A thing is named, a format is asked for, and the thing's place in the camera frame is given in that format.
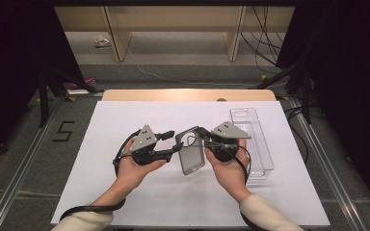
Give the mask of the translucent grey phone case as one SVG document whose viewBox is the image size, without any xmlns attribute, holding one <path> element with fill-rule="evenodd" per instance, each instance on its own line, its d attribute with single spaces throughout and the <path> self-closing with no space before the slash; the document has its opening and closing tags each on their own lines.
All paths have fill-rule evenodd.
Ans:
<svg viewBox="0 0 370 231">
<path fill-rule="evenodd" d="M 184 175 L 189 175 L 205 165 L 200 135 L 200 128 L 195 126 L 175 136 L 176 142 L 182 144 L 178 154 Z"/>
</svg>

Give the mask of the person's left hand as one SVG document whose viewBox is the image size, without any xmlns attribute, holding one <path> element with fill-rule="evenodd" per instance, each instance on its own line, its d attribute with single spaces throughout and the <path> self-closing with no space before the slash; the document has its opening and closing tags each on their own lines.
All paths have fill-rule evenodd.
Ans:
<svg viewBox="0 0 370 231">
<path fill-rule="evenodd" d="M 130 153 L 121 157 L 117 180 L 112 185 L 112 193 L 115 196 L 116 202 L 123 200 L 140 186 L 149 173 L 162 167 L 165 163 L 165 160 L 158 160 L 141 166 L 133 160 Z"/>
</svg>

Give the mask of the person's right hand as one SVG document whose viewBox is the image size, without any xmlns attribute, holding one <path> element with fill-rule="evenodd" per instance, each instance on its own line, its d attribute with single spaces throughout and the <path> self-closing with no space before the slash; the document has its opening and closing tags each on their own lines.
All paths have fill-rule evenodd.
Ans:
<svg viewBox="0 0 370 231">
<path fill-rule="evenodd" d="M 245 183 L 246 167 L 249 157 L 243 148 L 236 154 L 236 160 L 223 163 L 207 148 L 204 149 L 207 160 L 210 162 L 219 184 L 235 199 L 241 203 L 251 192 Z"/>
</svg>

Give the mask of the metal floor rail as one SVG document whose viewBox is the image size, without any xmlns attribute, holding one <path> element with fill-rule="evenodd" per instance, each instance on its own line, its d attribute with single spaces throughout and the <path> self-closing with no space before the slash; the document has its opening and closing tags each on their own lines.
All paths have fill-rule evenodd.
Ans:
<svg viewBox="0 0 370 231">
<path fill-rule="evenodd" d="M 299 116 L 298 121 L 301 124 L 302 129 L 304 130 L 304 135 L 309 141 L 309 144 L 318 160 L 318 163 L 330 185 L 332 193 L 334 194 L 344 217 L 349 223 L 351 230 L 366 231 L 366 226 L 360 216 L 356 204 L 347 193 L 341 179 L 333 168 L 328 154 L 321 144 L 319 138 L 317 137 L 313 126 L 307 122 L 303 115 Z"/>
<path fill-rule="evenodd" d="M 33 140 L 28 146 L 27 151 L 23 155 L 20 164 L 17 166 L 16 172 L 13 174 L 10 183 L 0 193 L 0 227 L 10 211 L 17 193 L 21 188 L 33 162 L 39 154 L 43 141 L 47 136 L 48 130 L 50 129 L 52 120 L 63 102 L 63 98 L 55 98 L 52 101 L 48 118 L 39 126 L 37 132 L 33 136 Z"/>
</svg>

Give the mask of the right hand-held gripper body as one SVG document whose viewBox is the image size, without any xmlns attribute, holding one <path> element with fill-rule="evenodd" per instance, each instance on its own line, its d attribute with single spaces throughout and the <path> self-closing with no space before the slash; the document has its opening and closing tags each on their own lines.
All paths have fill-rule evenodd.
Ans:
<svg viewBox="0 0 370 231">
<path fill-rule="evenodd" d="M 232 122 L 225 121 L 211 131 L 211 141 L 223 143 L 225 149 L 210 149 L 221 162 L 233 159 L 239 149 L 239 140 L 249 140 L 251 135 Z"/>
</svg>

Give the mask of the black metal stand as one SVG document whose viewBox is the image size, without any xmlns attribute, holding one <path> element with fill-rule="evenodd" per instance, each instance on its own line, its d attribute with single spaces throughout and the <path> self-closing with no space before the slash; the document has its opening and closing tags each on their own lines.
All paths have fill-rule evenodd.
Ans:
<svg viewBox="0 0 370 231">
<path fill-rule="evenodd" d="M 256 89 L 264 90 L 287 76 L 290 77 L 285 87 L 285 90 L 288 94 L 296 93 L 298 90 L 303 91 L 302 108 L 304 112 L 304 119 L 308 124 L 310 124 L 311 120 L 309 117 L 309 94 L 311 83 L 307 72 L 307 68 L 304 67 L 302 64 L 292 64 L 291 66 L 282 70 L 281 73 L 278 73 L 275 76 L 271 77 L 270 79 L 259 84 L 256 87 Z"/>
<path fill-rule="evenodd" d="M 42 68 L 39 75 L 39 94 L 40 94 L 40 127 L 49 119 L 49 105 L 47 89 L 50 89 L 55 97 L 67 96 L 67 90 L 64 83 L 72 83 L 89 93 L 101 93 L 103 90 L 90 86 L 84 81 L 81 73 L 70 74 L 57 67 L 46 65 Z"/>
</svg>

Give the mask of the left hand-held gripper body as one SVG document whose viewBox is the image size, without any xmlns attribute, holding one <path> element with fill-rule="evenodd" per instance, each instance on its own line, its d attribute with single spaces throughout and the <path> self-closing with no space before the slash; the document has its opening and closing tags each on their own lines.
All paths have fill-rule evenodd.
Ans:
<svg viewBox="0 0 370 231">
<path fill-rule="evenodd" d="M 152 129 L 146 124 L 129 148 L 133 160 L 141 166 L 148 165 L 156 160 L 156 146 L 158 139 Z"/>
</svg>

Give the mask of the white board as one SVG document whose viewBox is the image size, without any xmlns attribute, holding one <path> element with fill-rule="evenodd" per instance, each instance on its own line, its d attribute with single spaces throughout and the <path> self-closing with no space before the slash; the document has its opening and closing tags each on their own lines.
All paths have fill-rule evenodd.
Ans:
<svg viewBox="0 0 370 231">
<path fill-rule="evenodd" d="M 156 133 L 185 131 L 195 125 L 213 129 L 233 109 L 256 110 L 274 169 L 251 184 L 252 192 L 272 203 L 302 227 L 330 221 L 277 101 L 139 102 L 100 101 L 53 216 L 84 205 L 115 180 L 112 161 L 129 135 L 144 125 Z M 211 166 L 184 175 L 177 157 L 151 172 L 115 212 L 113 224 L 135 228 L 242 228 L 237 203 L 218 184 Z"/>
</svg>

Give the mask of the clear plastic packaging box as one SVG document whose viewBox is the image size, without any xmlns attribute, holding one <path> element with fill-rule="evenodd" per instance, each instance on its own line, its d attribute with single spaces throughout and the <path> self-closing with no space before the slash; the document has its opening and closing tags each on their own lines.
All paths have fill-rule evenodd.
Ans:
<svg viewBox="0 0 370 231">
<path fill-rule="evenodd" d="M 248 181 L 265 180 L 275 169 L 275 166 L 256 109 L 230 109 L 230 118 L 235 126 L 251 136 L 247 140 L 247 149 L 251 154 L 251 170 Z"/>
</svg>

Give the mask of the pink object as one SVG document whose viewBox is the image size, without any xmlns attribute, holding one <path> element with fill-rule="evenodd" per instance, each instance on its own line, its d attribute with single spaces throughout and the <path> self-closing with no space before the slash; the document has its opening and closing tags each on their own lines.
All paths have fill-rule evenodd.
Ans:
<svg viewBox="0 0 370 231">
<path fill-rule="evenodd" d="M 88 77 L 84 80 L 84 82 L 89 86 L 95 86 L 97 84 L 97 79 L 95 77 Z M 80 90 L 81 87 L 79 87 L 77 84 L 70 83 L 69 88 L 71 90 Z"/>
</svg>

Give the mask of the dark curtain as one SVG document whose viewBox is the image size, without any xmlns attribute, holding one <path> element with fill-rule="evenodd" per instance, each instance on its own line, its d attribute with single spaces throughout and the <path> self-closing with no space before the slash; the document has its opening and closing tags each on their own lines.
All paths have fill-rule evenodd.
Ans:
<svg viewBox="0 0 370 231">
<path fill-rule="evenodd" d="M 84 81 L 55 9 L 30 0 L 0 0 L 0 145 L 41 78 L 59 95 L 64 82 Z"/>
<path fill-rule="evenodd" d="M 298 59 L 370 191 L 370 0 L 287 0 L 294 7 L 278 63 Z"/>
</svg>

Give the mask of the light wooden table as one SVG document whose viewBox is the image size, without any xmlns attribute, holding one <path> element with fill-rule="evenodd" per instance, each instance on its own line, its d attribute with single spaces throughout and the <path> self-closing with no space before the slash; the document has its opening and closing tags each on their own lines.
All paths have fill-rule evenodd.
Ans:
<svg viewBox="0 0 370 231">
<path fill-rule="evenodd" d="M 103 101 L 276 101 L 271 90 L 106 90 Z"/>
</svg>

